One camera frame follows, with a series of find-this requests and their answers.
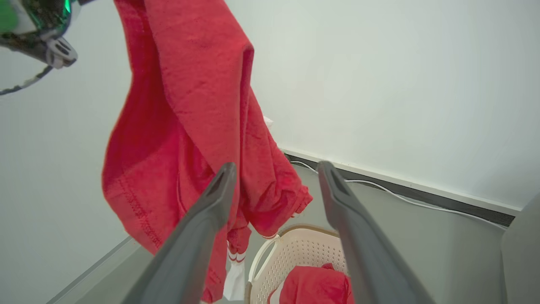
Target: baseboard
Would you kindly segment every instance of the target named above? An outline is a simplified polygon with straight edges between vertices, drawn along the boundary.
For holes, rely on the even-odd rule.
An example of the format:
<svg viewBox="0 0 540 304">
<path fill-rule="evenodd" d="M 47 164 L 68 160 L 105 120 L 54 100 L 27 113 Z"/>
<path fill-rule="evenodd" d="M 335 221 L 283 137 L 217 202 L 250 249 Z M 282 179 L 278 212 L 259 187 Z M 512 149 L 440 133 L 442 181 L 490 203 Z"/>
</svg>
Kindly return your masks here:
<svg viewBox="0 0 540 304">
<path fill-rule="evenodd" d="M 295 150 L 284 149 L 284 148 L 281 148 L 281 147 L 280 147 L 280 149 L 285 154 L 300 157 L 300 158 L 304 158 L 306 160 L 310 160 L 310 161 L 313 161 L 313 162 L 319 162 L 319 161 L 325 160 L 322 157 L 316 156 L 314 154 L 306 153 L 306 152 L 299 152 L 299 151 L 295 151 Z M 431 193 L 431 194 L 435 194 L 435 195 L 438 195 L 438 196 L 447 197 L 449 199 L 452 199 L 452 200 L 455 200 L 455 201 L 458 201 L 458 202 L 466 203 L 466 204 L 469 204 L 469 205 L 472 205 L 472 206 L 476 206 L 476 207 L 480 207 L 480 208 L 484 208 L 484 209 L 488 209 L 488 210 L 493 210 L 493 211 L 496 211 L 496 212 L 500 212 L 500 213 L 504 213 L 504 214 L 508 214 L 508 215 L 512 215 L 512 216 L 518 215 L 519 212 L 521 211 L 521 208 L 519 208 L 519 207 L 508 205 L 508 204 L 505 204 L 505 203 L 502 203 L 502 202 L 488 200 L 488 199 L 484 199 L 484 198 L 481 198 L 481 197 L 476 197 L 476 196 L 472 196 L 472 195 L 468 195 L 468 194 L 464 194 L 464 193 L 458 193 L 458 192 L 455 192 L 455 191 L 449 191 L 449 190 L 441 189 L 439 187 L 429 186 L 429 185 L 422 184 L 422 183 L 419 183 L 419 182 L 415 182 L 415 181 L 412 181 L 412 180 L 406 180 L 406 179 L 402 179 L 402 178 L 399 178 L 399 177 L 390 176 L 390 175 L 387 175 L 387 174 L 375 172 L 373 170 L 365 170 L 365 169 L 362 169 L 362 168 L 359 168 L 359 167 L 353 167 L 353 166 L 343 164 L 343 163 L 339 163 L 339 162 L 332 162 L 332 164 L 338 169 L 342 169 L 342 170 L 345 170 L 345 171 L 361 174 L 361 175 L 364 175 L 364 176 L 369 176 L 369 177 L 372 177 L 374 179 L 390 182 L 390 183 L 393 183 L 393 184 L 398 184 L 398 185 L 405 186 L 405 187 L 408 187 L 408 188 L 411 188 L 411 189 L 420 190 L 420 191 L 423 191 L 423 192 L 426 192 L 426 193 Z"/>
<path fill-rule="evenodd" d="M 92 267 L 76 278 L 47 304 L 75 304 L 90 289 L 109 275 L 116 267 L 124 262 L 130 255 L 140 248 L 132 237 L 114 247 L 110 252 L 97 261 Z"/>
</svg>

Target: perforated basket wall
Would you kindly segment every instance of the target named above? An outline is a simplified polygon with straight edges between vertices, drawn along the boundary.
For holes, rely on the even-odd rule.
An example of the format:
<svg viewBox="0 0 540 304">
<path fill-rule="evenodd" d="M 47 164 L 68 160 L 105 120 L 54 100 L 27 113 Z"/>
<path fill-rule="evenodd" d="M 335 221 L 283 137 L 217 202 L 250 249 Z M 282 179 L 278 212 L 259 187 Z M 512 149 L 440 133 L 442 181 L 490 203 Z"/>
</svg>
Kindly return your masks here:
<svg viewBox="0 0 540 304">
<path fill-rule="evenodd" d="M 270 293 L 285 280 L 295 266 L 321 267 L 325 263 L 332 263 L 335 270 L 347 273 L 338 237 L 331 235 L 331 232 L 325 233 L 310 228 L 294 228 L 287 231 L 276 240 L 268 258 L 254 276 L 249 295 L 250 303 L 267 304 Z"/>
</svg>

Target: white tag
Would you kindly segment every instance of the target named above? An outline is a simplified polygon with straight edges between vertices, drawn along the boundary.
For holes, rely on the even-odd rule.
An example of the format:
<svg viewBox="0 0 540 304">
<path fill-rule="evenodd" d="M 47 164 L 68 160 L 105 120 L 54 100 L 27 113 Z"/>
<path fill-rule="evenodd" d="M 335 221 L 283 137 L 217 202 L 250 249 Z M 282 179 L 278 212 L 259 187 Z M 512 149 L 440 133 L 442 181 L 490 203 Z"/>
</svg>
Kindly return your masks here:
<svg viewBox="0 0 540 304">
<path fill-rule="evenodd" d="M 272 124 L 274 124 L 274 121 L 266 116 L 263 116 L 263 118 L 265 119 L 266 127 L 268 128 L 268 130 L 270 130 L 272 128 Z"/>
<path fill-rule="evenodd" d="M 246 267 L 244 261 L 231 261 L 231 268 L 225 278 L 223 296 L 229 301 L 243 301 L 246 289 Z"/>
</svg>

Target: gray floor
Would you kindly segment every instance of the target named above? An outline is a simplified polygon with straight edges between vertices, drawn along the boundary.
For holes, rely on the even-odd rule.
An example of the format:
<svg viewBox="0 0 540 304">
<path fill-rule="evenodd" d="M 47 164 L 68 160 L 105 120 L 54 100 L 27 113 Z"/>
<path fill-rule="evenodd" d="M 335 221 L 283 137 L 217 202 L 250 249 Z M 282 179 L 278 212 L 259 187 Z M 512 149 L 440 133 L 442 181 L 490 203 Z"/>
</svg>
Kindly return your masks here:
<svg viewBox="0 0 540 304">
<path fill-rule="evenodd" d="M 314 200 L 300 217 L 285 226 L 309 223 L 331 229 L 317 175 L 308 169 L 296 169 Z M 410 205 L 361 184 L 349 185 L 436 303 L 501 303 L 500 229 L 468 217 Z M 254 232 L 247 267 L 263 243 L 264 239 Z M 143 249 L 138 250 L 77 304 L 120 303 L 151 258 Z"/>
</svg>

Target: laundry basket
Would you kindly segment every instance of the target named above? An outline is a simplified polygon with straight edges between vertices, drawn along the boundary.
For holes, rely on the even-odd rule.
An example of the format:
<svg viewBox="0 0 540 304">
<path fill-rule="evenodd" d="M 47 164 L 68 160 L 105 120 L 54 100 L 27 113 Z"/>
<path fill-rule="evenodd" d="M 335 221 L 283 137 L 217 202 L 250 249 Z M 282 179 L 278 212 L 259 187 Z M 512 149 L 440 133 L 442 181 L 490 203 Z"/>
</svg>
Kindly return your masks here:
<svg viewBox="0 0 540 304">
<path fill-rule="evenodd" d="M 272 251 L 262 260 L 272 245 Z M 335 270 L 347 273 L 337 233 L 309 225 L 291 226 L 266 241 L 257 252 L 249 270 L 245 303 L 267 304 L 270 293 L 295 266 L 321 267 L 325 263 L 332 263 Z"/>
</svg>

